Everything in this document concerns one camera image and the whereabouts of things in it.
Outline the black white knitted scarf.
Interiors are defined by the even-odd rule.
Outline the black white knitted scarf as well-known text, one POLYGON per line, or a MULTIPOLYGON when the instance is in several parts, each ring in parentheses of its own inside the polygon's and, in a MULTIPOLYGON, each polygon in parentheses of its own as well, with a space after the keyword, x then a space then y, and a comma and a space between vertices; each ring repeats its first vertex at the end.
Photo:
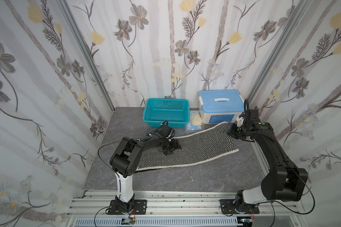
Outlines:
POLYGON ((239 148, 228 135, 229 129, 230 124, 222 122, 203 131, 176 137, 181 148, 169 154, 161 147, 148 149, 140 158, 137 172, 194 166, 236 153, 239 148))

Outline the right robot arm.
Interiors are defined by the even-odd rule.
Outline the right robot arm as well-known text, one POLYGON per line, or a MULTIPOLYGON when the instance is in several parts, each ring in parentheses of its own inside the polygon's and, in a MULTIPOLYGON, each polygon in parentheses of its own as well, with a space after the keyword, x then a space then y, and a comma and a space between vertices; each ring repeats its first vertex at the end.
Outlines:
POLYGON ((261 148, 270 169, 260 186, 238 191, 234 201, 237 212, 245 213, 261 203, 301 199, 308 173, 287 156, 269 123, 252 121, 240 127, 231 124, 229 135, 243 141, 248 137, 253 139, 261 148))

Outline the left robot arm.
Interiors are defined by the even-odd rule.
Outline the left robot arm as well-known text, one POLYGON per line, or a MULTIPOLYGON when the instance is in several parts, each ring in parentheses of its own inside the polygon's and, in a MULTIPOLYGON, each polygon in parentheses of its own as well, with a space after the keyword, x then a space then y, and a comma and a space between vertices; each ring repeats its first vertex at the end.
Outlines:
POLYGON ((143 152, 151 148, 160 148, 163 154, 168 155, 181 149, 181 145, 177 139, 158 133, 150 133, 140 139, 124 137, 110 159, 109 164, 117 178, 116 209, 122 213, 130 214, 135 207, 132 175, 143 152))

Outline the teal plastic basket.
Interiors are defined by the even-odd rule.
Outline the teal plastic basket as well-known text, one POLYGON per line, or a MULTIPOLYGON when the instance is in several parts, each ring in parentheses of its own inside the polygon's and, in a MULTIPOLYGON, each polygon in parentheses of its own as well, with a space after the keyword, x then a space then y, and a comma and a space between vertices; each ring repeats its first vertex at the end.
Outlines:
POLYGON ((190 106, 186 99, 148 99, 143 121, 150 127, 159 127, 164 121, 168 121, 171 128, 184 128, 189 123, 190 106))

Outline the bag of blue masks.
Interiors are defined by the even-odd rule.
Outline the bag of blue masks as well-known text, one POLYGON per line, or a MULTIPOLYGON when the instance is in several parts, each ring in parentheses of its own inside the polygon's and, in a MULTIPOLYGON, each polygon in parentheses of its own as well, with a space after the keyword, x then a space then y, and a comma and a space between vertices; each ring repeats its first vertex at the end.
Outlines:
POLYGON ((188 123, 186 125, 186 131, 200 131, 200 130, 202 130, 201 125, 195 126, 192 123, 188 123))

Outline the white box with blue lid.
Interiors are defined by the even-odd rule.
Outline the white box with blue lid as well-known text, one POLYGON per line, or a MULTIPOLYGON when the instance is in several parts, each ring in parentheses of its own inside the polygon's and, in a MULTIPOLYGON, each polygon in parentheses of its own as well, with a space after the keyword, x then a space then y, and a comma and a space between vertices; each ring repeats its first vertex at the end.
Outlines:
POLYGON ((204 124, 233 123, 244 111, 244 99, 237 90, 199 92, 199 112, 204 124))

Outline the bag of white gloves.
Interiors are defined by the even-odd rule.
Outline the bag of white gloves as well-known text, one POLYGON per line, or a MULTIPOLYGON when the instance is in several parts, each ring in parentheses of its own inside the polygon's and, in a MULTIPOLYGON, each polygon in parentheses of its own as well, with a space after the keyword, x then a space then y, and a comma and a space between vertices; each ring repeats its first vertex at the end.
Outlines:
POLYGON ((203 120, 198 110, 190 111, 190 123, 194 126, 201 126, 203 124, 203 120))

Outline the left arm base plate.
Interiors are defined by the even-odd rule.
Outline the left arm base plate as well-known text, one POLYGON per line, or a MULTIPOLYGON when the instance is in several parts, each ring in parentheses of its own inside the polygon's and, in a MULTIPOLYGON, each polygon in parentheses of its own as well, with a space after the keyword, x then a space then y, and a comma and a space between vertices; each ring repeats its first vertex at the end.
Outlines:
POLYGON ((147 200, 130 200, 128 203, 120 200, 112 200, 105 213, 108 215, 145 215, 146 210, 147 200))

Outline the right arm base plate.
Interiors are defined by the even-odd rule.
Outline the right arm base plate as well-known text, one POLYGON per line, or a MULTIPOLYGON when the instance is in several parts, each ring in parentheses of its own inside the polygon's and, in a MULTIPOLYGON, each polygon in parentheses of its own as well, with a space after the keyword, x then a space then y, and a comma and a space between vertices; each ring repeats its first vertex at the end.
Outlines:
POLYGON ((247 203, 237 203, 235 199, 221 199, 220 208, 224 215, 237 215, 237 214, 259 214, 260 210, 257 205, 247 203))

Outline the aluminium rail frame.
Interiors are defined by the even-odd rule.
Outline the aluminium rail frame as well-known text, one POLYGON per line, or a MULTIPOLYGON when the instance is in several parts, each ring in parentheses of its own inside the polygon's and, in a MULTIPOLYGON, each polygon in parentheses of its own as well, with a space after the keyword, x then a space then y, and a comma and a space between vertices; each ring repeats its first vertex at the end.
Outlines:
MULTIPOLYGON (((234 199, 237 191, 247 188, 247 185, 236 187, 235 184, 226 186, 220 192, 197 191, 135 191, 135 199, 147 200, 145 215, 137 217, 236 217, 250 218, 251 214, 224 215, 221 212, 221 199, 234 199)), ((78 218, 127 218, 126 215, 108 215, 105 210, 117 194, 115 177, 111 183, 103 187, 90 188, 86 186, 80 197, 73 198, 66 215, 65 225, 74 227, 78 218)), ((262 204, 260 213, 256 214, 255 227, 305 227, 303 218, 277 203, 262 204)))

